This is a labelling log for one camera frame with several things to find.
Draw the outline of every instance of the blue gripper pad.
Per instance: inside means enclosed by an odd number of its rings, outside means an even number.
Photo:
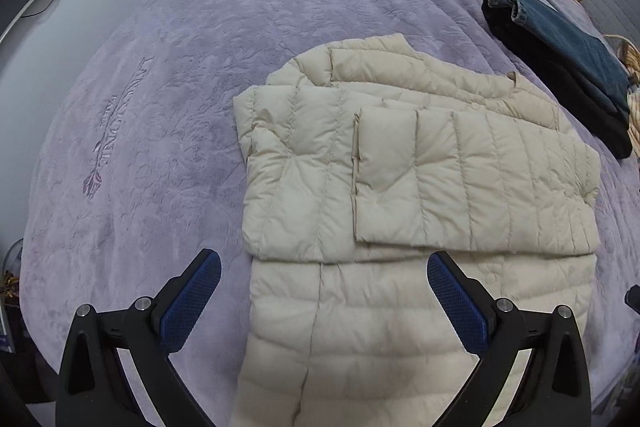
[[[210,250],[160,319],[160,345],[168,353],[180,351],[220,282],[220,256]]]
[[[437,254],[427,261],[427,279],[465,349],[475,355],[485,353],[489,349],[486,320]]]

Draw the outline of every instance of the grey blanket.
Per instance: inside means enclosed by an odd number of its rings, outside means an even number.
[[[49,363],[59,366],[79,304],[128,307],[154,295],[201,247],[214,248],[222,281],[172,360],[203,409],[225,426],[249,322],[244,163],[232,97],[315,45],[394,32],[470,70],[516,68],[544,89],[492,38],[481,1],[145,0],[78,78],[34,172],[20,301]],[[586,333],[597,395],[624,367],[638,333],[622,299],[640,280],[640,183],[633,160],[618,163],[574,123],[603,167],[596,204],[602,246]],[[143,396],[135,382],[134,391]]]

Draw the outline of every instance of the folded jacket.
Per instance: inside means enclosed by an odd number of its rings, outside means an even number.
[[[492,295],[563,302],[584,327],[599,156],[526,78],[393,35],[318,46],[267,84],[234,99],[254,260],[230,427],[432,425],[476,358],[422,245],[462,248],[450,254]],[[523,352],[488,425],[525,366]]]
[[[598,39],[538,0],[484,0],[491,28],[616,158],[631,152],[628,78]]]

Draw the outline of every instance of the embroidered logo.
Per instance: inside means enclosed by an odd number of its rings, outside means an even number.
[[[138,84],[146,76],[148,71],[148,63],[153,59],[143,58],[136,69],[136,72],[129,79],[122,92],[118,95],[113,95],[111,100],[104,108],[102,116],[100,117],[100,127],[103,128],[102,137],[95,144],[94,153],[94,168],[89,175],[84,179],[82,184],[82,193],[88,198],[93,198],[96,190],[100,188],[102,184],[102,178],[100,176],[100,169],[102,169],[111,157],[113,151],[113,145],[118,131],[122,125],[122,117],[127,107],[127,103],[131,99],[134,90],[138,87]]]

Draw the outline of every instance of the metal screw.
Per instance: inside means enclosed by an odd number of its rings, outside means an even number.
[[[495,302],[501,312],[510,312],[513,310],[513,303],[509,299],[498,299]]]
[[[561,317],[568,319],[569,317],[571,317],[572,313],[571,313],[571,308],[569,308],[569,306],[558,306],[558,313],[560,314]]]
[[[90,311],[91,306],[89,306],[89,304],[80,304],[78,306],[78,309],[76,310],[76,315],[78,317],[85,317],[89,314]]]
[[[143,312],[151,306],[151,299],[149,297],[141,297],[135,302],[134,306],[137,310]]]

